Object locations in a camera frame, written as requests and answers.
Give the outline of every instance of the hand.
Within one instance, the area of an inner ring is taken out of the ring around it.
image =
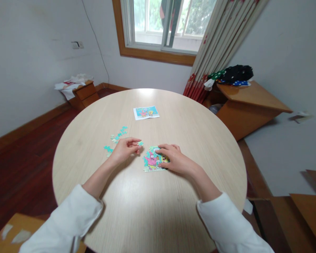
[[[119,139],[108,160],[112,161],[117,166],[122,162],[125,162],[131,154],[135,153],[139,155],[141,146],[138,145],[138,142],[140,141],[140,139],[133,137]]]
[[[182,154],[178,145],[161,144],[160,149],[156,150],[157,154],[164,154],[169,157],[169,163],[160,163],[158,167],[173,170],[181,174],[193,175],[194,172],[202,169],[200,165]]]

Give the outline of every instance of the red wooden floor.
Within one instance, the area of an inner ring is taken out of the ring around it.
[[[115,92],[104,89],[99,94]],[[78,113],[70,109],[0,151],[0,230],[15,213],[37,216],[57,207],[53,158],[64,130]],[[255,197],[248,185],[248,196]]]

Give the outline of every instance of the green polka dot cloth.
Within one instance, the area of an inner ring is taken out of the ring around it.
[[[208,78],[211,78],[213,80],[219,79],[221,75],[223,75],[226,72],[226,69],[215,72],[213,74],[208,75]]]

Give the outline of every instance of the wooden window frame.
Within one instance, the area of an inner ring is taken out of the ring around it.
[[[112,0],[119,53],[121,56],[193,66],[195,55],[131,48],[125,46],[121,0]]]

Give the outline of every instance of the white shirt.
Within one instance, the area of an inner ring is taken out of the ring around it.
[[[197,203],[198,212],[220,253],[274,253],[243,217],[226,193]],[[50,218],[20,248],[27,252],[74,253],[100,216],[103,203],[77,185]]]

